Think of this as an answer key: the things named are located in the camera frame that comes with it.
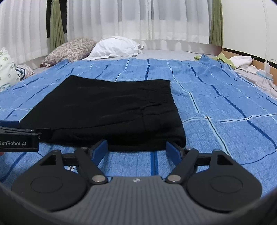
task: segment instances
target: metal screw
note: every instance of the metal screw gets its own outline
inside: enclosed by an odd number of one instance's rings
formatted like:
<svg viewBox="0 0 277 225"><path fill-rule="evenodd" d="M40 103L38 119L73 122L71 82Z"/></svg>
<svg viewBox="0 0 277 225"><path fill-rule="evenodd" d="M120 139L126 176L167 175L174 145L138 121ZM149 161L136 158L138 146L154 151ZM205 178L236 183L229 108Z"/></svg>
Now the metal screw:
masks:
<svg viewBox="0 0 277 225"><path fill-rule="evenodd" d="M167 177L167 179L171 182L178 182L181 180L181 177L178 175L170 175Z"/></svg>
<svg viewBox="0 0 277 225"><path fill-rule="evenodd" d="M101 183L106 180L106 178L103 175L95 175L92 177L92 180L97 183Z"/></svg>

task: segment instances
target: window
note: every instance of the window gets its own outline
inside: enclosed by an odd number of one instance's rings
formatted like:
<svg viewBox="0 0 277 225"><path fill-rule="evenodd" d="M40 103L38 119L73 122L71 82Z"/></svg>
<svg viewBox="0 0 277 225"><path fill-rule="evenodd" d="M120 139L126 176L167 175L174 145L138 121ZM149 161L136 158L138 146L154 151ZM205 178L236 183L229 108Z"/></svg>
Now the window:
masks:
<svg viewBox="0 0 277 225"><path fill-rule="evenodd" d="M51 2L52 0L47 0L47 10L46 10L47 37L50 37ZM66 0L60 0L60 7L61 7L61 21L63 23L63 33L66 34Z"/></svg>

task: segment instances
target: white wall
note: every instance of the white wall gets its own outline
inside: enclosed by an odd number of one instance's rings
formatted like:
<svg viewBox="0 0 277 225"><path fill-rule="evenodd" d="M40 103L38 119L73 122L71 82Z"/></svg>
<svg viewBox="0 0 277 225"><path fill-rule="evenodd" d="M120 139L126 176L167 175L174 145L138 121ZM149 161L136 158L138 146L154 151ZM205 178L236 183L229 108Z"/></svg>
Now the white wall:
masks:
<svg viewBox="0 0 277 225"><path fill-rule="evenodd" d="M277 59L277 5L265 0L268 60ZM222 0L223 48L266 58L266 19L262 0Z"/></svg>

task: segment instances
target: blue bedspread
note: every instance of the blue bedspread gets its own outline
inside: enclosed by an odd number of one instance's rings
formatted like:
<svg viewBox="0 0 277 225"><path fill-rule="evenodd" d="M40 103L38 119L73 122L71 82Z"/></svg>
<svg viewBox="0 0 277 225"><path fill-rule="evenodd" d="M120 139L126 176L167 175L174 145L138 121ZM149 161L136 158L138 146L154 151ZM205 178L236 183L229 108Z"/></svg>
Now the blue bedspread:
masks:
<svg viewBox="0 0 277 225"><path fill-rule="evenodd" d="M0 120L20 121L70 75L108 81L170 80L187 146L200 152L222 149L261 181L263 194L277 185L277 101L227 64L206 56L198 62L135 58L62 61L0 93ZM0 157L0 182L11 187L18 175L53 149L73 151L44 143L39 148L38 153L7 153ZM165 178L174 165L165 151L111 152L99 167L107 176L159 174Z"/></svg>

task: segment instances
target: black cloth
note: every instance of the black cloth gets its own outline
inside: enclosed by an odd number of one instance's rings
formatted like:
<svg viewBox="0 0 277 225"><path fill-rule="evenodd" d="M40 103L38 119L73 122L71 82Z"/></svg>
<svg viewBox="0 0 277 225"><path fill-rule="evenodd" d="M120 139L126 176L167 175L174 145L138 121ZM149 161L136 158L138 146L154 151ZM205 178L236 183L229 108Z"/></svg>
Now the black cloth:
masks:
<svg viewBox="0 0 277 225"><path fill-rule="evenodd" d="M91 146L101 139L109 150L165 149L186 145L170 81L110 82L69 76L20 122L22 129L50 128L48 143Z"/></svg>

